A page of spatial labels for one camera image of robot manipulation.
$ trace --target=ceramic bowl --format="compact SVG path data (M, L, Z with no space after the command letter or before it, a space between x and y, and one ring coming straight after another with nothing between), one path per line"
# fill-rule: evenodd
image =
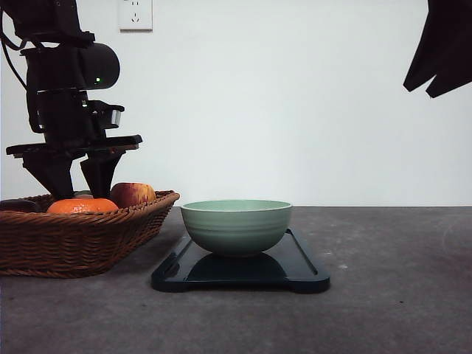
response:
M277 244L290 223L283 201L200 201L181 208L185 227L201 248L226 257L248 257Z

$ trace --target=wicker basket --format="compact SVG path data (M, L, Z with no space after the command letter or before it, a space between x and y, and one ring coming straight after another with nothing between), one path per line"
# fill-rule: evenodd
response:
M0 212L0 275L78 278L101 274L159 233L180 195L105 213ZM51 195L25 198L42 211Z

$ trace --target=gray table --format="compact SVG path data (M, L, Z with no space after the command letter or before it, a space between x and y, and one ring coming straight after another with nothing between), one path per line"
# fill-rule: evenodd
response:
M107 274L2 278L2 353L472 353L472 208L296 208L292 226L329 291L153 290L174 208Z

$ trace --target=white wall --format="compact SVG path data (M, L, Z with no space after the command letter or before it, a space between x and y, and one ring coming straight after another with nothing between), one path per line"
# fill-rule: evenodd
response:
M77 2L122 64L89 96L126 107L109 135L144 139L115 182L174 189L179 205L472 204L472 85L434 100L402 87L425 0L155 0L152 33L120 33L114 0ZM1 69L2 150L41 141ZM45 192L4 152L2 167L2 198Z

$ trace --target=electrical outlet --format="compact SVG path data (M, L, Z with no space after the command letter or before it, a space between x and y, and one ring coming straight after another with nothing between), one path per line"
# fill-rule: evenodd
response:
M153 0L118 0L119 29L153 30Z

